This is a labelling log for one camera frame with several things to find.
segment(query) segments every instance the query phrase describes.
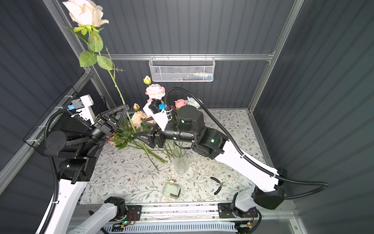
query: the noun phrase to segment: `wire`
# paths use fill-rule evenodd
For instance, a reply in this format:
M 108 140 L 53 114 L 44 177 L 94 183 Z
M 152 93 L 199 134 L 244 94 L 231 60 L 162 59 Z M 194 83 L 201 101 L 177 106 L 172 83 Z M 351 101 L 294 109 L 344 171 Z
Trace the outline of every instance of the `wire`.
M 46 122 L 46 126 L 44 128 L 44 141 L 46 141 L 47 139 L 47 136 L 48 136 L 48 132 L 49 132 L 49 127 L 51 125 L 51 123 L 53 122 L 53 120 L 59 116 L 60 114 L 62 113 L 65 113 L 65 112 L 68 112 L 67 110 L 59 110 L 55 113 L 53 113 L 49 119 L 47 120 Z M 43 223 L 43 226 L 42 228 L 40 229 L 40 234 L 44 234 L 45 231 L 47 230 L 47 227 L 50 223 L 50 220 L 52 218 L 52 215 L 53 213 L 55 212 L 55 208 L 56 208 L 56 201 L 57 201 L 57 198 L 58 198 L 58 192 L 59 192 L 59 184 L 58 184 L 58 174 L 57 174 L 57 169 L 56 169 L 56 164 L 55 164 L 55 160 L 53 159 L 53 157 L 48 157 L 48 161 L 49 161 L 49 164 L 50 164 L 50 167 L 52 169 L 52 176 L 53 176 L 53 195 L 52 195 L 52 201 L 51 201 L 51 205 L 50 205 L 50 208 L 49 208 L 49 211 L 48 211 L 48 214 L 47 214 L 47 217 Z
M 135 216 L 135 213 L 130 212 L 130 214 L 134 214 L 134 223 L 135 223 L 135 221 L 136 221 L 136 219 L 137 219 L 137 217 Z
M 262 219 L 262 215 L 256 209 L 256 207 L 254 207 L 253 209 L 258 213 L 258 221 L 257 221 L 256 225 L 249 230 L 248 234 L 250 234 L 250 233 L 252 233 L 252 232 L 254 232 L 256 230 L 256 228 L 260 225 L 260 222 L 261 222 L 261 219 Z
M 252 218 L 251 223 L 253 224 L 253 221 L 255 220 L 254 216 L 252 216 L 253 212 L 252 212 L 251 210 L 248 210 L 248 211 L 247 211 L 247 213 L 248 213 L 248 214 L 250 215 L 250 217 Z
M 89 210 L 88 213 L 89 213 L 90 215 L 93 215 L 93 214 L 94 214 L 94 212 L 93 212 L 92 210 Z M 100 228 L 100 230 L 101 230 L 104 234 L 109 234 L 107 231 L 105 231 L 104 228 Z
M 165 93 L 165 96 L 164 96 L 164 103 L 166 104 L 166 106 L 168 107 L 168 96 L 169 96 L 169 93 L 173 90 L 181 90 L 185 93 L 187 93 L 188 95 L 192 96 L 196 101 L 197 103 L 199 103 L 199 105 L 203 108 L 203 110 L 209 115 L 209 117 L 222 129 L 222 131 L 227 135 L 227 137 L 230 139 L 230 141 L 232 142 L 232 144 L 234 145 L 235 149 L 237 150 L 237 152 L 247 161 L 249 162 L 252 166 L 256 167 L 257 169 L 259 169 L 260 171 L 270 175 L 271 177 L 275 177 L 276 179 L 280 180 L 280 181 L 284 181 L 284 182 L 288 182 L 288 183 L 294 183 L 294 184 L 298 184 L 298 185 L 317 185 L 317 186 L 320 186 L 316 189 L 313 189 L 313 190 L 310 190 L 308 192 L 304 192 L 304 193 L 301 193 L 301 194 L 296 194 L 296 195 L 292 195 L 292 196 L 285 196 L 283 197 L 285 200 L 289 200 L 289 199 L 295 199 L 295 198 L 300 198 L 300 197 L 305 197 L 305 196 L 309 196 L 309 195 L 312 195 L 312 194 L 315 194 L 317 192 L 320 192 L 322 190 L 324 190 L 325 188 L 328 187 L 328 183 L 326 182 L 322 182 L 322 181 L 301 181 L 301 180 L 292 180 L 292 179 L 288 179 L 286 177 L 283 177 L 283 176 L 279 176 L 279 175 L 276 175 L 274 174 L 273 172 L 271 171 L 268 171 L 267 169 L 261 167 L 260 165 L 258 165 L 257 163 L 255 163 L 254 161 L 252 161 L 249 157 L 247 157 L 246 155 L 244 155 L 244 153 L 240 150 L 239 146 L 236 144 L 235 140 L 233 139 L 233 137 L 231 136 L 231 134 L 220 124 L 220 122 L 214 118 L 214 116 L 209 112 L 209 110 L 204 106 L 204 104 L 200 101 L 200 99 L 196 98 L 192 93 L 190 93 L 188 90 L 184 89 L 184 88 L 180 88 L 180 87 L 173 87 L 173 88 L 170 88 L 168 91 L 166 91 Z
M 94 151 L 94 150 L 98 150 L 98 149 L 101 149 L 106 143 L 108 143 L 108 141 L 109 141 L 109 138 L 106 138 L 106 140 L 105 140 L 105 143 L 102 145 L 102 146 L 100 146 L 99 148 L 97 148 L 97 149 L 93 149 L 92 151 Z

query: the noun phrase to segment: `blue connector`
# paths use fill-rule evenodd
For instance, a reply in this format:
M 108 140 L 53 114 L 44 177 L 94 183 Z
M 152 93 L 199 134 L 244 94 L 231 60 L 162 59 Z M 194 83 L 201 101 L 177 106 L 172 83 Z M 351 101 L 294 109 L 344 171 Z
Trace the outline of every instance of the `blue connector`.
M 165 109 L 165 108 L 166 108 L 166 106 L 165 106 L 165 104 L 164 104 L 164 103 L 162 103 L 162 104 L 159 104 L 159 108 L 160 108 L 160 110 L 162 110 L 162 109 Z

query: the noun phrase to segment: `white rose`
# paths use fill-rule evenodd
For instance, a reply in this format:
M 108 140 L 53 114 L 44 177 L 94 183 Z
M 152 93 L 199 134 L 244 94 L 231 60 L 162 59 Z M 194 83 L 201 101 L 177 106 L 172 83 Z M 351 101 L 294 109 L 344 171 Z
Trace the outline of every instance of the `white rose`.
M 103 16 L 102 7 L 96 6 L 90 0 L 69 0 L 62 2 L 69 10 L 71 19 L 77 22 L 80 26 L 92 25 L 100 27 L 102 24 L 108 24 L 109 21 L 101 19 Z
M 195 99 L 193 99 L 192 97 L 187 97 L 186 102 L 187 102 L 187 105 L 191 105 L 191 106 L 194 106 L 196 108 L 200 108 L 200 105 L 198 104 L 198 102 Z

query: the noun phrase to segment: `table surface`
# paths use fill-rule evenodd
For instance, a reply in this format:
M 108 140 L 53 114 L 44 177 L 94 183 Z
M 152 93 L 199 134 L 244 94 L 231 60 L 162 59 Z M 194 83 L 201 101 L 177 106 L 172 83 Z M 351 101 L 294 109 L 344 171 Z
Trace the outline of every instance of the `table surface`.
M 204 113 L 205 125 L 219 129 Z M 211 113 L 231 133 L 240 148 L 264 163 L 264 158 L 253 132 L 246 110 L 212 110 Z M 158 152 L 168 160 L 165 154 Z M 193 201 L 231 201 L 234 194 L 254 184 L 231 167 L 187 150 L 188 171 L 180 175 L 174 171 L 174 163 L 150 162 L 143 150 L 126 147 L 118 150 L 111 142 L 103 146 L 80 204 L 102 204 L 110 196 L 122 197 L 126 203 L 160 203 Z M 213 176 L 224 183 L 218 189 Z M 178 198 L 162 196 L 167 180 L 174 180 L 181 187 Z

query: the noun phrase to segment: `flower bouquet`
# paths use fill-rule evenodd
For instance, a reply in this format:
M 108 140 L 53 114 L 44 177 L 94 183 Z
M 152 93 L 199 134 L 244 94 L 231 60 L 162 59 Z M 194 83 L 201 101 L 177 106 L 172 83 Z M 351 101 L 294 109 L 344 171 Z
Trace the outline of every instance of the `flower bouquet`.
M 107 48 L 106 52 L 108 53 L 108 57 L 101 55 L 104 43 L 100 36 L 100 31 L 103 28 L 99 29 L 98 27 L 101 27 L 103 24 L 109 23 L 108 20 L 102 19 L 103 8 L 99 5 L 96 5 L 91 0 L 68 0 L 64 1 L 63 4 L 69 10 L 71 19 L 78 24 L 78 27 L 75 28 L 71 28 L 67 25 L 65 25 L 65 27 L 87 44 L 88 51 L 83 51 L 79 56 L 80 66 L 93 66 L 97 63 L 102 69 L 107 70 L 114 83 L 115 88 L 118 91 L 118 94 L 121 97 L 122 103 L 126 104 L 116 82 L 116 72 L 123 70 L 115 67 Z M 148 102 L 152 102 L 155 99 L 161 100 L 165 95 L 165 88 L 159 84 L 151 85 L 151 79 L 149 78 L 149 76 L 146 76 L 143 79 L 143 82 L 148 85 L 145 92 L 145 94 L 149 96 Z M 178 108 L 187 104 L 193 105 L 196 108 L 200 107 L 193 98 L 188 97 L 187 100 L 180 99 L 175 101 L 175 106 L 171 106 L 171 108 L 177 110 Z M 173 143 L 167 141 L 164 150 L 154 150 L 146 147 L 142 141 L 134 137 L 134 133 L 147 131 L 151 128 L 150 126 L 142 124 L 142 121 L 146 118 L 149 118 L 149 116 L 146 116 L 144 112 L 139 111 L 139 108 L 139 105 L 135 103 L 133 106 L 135 113 L 133 113 L 132 116 L 127 113 L 128 117 L 124 118 L 120 129 L 110 140 L 114 142 L 118 149 L 123 149 L 125 147 L 142 149 L 145 151 L 149 159 L 149 156 L 151 155 L 160 162 L 165 163 L 166 161 L 156 154 L 156 152 L 161 152 L 166 154 L 171 160 L 173 158 L 172 152 L 175 149 L 175 145 Z

